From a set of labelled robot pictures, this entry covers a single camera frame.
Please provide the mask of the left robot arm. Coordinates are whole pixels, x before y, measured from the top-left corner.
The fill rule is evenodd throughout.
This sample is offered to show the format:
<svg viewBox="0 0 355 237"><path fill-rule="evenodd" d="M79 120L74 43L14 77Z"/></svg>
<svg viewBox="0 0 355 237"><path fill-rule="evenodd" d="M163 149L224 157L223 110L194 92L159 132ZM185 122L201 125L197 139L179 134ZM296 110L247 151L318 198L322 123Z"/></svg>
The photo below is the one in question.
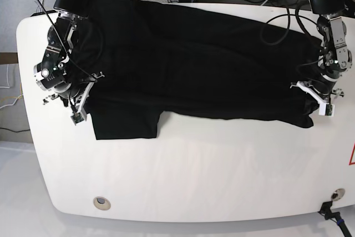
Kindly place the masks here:
<svg viewBox="0 0 355 237"><path fill-rule="evenodd" d="M304 27L299 11L302 6L309 4L314 14L319 16L316 23L318 32L323 37L323 44L315 42ZM294 87L299 88L318 104L329 104L333 87L341 74L352 66L352 54L346 44L346 26L341 15L353 16L354 1L352 0L306 0L296 6L294 16L296 21L311 42L320 52L321 65L317 66L317 77L298 81Z"/></svg>

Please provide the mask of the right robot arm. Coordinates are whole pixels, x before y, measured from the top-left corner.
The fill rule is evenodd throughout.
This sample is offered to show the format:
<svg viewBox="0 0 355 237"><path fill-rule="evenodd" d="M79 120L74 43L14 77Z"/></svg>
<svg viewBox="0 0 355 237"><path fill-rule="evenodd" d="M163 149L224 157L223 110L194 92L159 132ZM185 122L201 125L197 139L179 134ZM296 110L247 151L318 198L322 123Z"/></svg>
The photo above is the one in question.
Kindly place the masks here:
<svg viewBox="0 0 355 237"><path fill-rule="evenodd" d="M74 107L78 96L97 81L72 60L79 40L79 23L89 18L94 1L56 0L54 10L59 15L48 30L43 59L34 67L36 84L43 90L52 90L66 107Z"/></svg>

